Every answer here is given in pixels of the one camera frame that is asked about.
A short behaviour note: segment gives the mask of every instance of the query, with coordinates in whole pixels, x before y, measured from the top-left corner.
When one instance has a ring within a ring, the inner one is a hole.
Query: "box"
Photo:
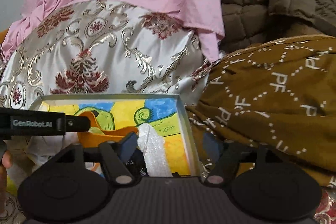
[[[101,115],[103,127],[114,132],[127,126],[136,127],[142,122],[148,122],[164,137],[166,157],[172,173],[201,176],[191,126],[178,94],[48,95],[40,97],[30,107],[30,110],[64,112],[67,115],[78,115],[85,109],[93,109],[96,113],[99,111],[100,113],[95,115],[98,115],[97,118]],[[91,133],[83,134],[86,135],[78,134],[82,144],[83,139]]]

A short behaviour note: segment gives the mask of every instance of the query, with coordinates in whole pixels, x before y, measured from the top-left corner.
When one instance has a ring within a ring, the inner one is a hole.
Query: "brown quilted jacket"
[[[336,0],[221,0],[226,37],[220,48],[232,52],[253,43],[323,32],[336,36]]]

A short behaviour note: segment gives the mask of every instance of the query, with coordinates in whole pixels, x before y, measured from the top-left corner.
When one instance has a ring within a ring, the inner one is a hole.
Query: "orange painted area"
[[[190,175],[190,168],[184,150],[181,134],[164,137],[166,158],[172,173],[181,176]]]

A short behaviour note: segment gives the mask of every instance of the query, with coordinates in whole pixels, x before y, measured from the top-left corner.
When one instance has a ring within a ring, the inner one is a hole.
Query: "red floral motif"
[[[141,16],[140,18],[145,19],[142,23],[142,27],[151,30],[153,34],[157,34],[162,40],[182,29],[182,25],[167,14],[153,12]]]
[[[16,88],[13,92],[13,102],[15,105],[18,105],[22,101],[22,94],[19,88]]]
[[[55,14],[47,17],[43,22],[40,24],[37,30],[37,35],[39,38],[43,37],[52,29],[56,28],[58,24],[62,21],[66,21],[70,19],[71,15],[74,13],[74,10],[71,6],[66,6],[61,8]]]
[[[101,93],[109,88],[109,79],[103,72],[97,71],[96,58],[88,49],[73,58],[69,69],[56,75],[59,89],[50,89],[51,94]]]
[[[90,31],[92,33],[98,32],[101,28],[103,27],[103,23],[100,21],[95,21],[91,26],[90,26]]]
[[[314,218],[320,224],[336,224],[336,201],[325,190]]]

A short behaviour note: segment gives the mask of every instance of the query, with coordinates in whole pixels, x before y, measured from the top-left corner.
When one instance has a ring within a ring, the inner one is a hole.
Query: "painting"
[[[63,112],[66,115],[80,115],[91,111],[104,131],[119,130],[129,126],[137,127],[143,123],[149,123],[164,138],[166,158],[171,172],[177,172],[182,176],[190,175],[174,98],[100,101],[57,106],[47,105],[44,102],[42,108],[51,112]],[[94,130],[90,132],[103,134],[103,132]]]

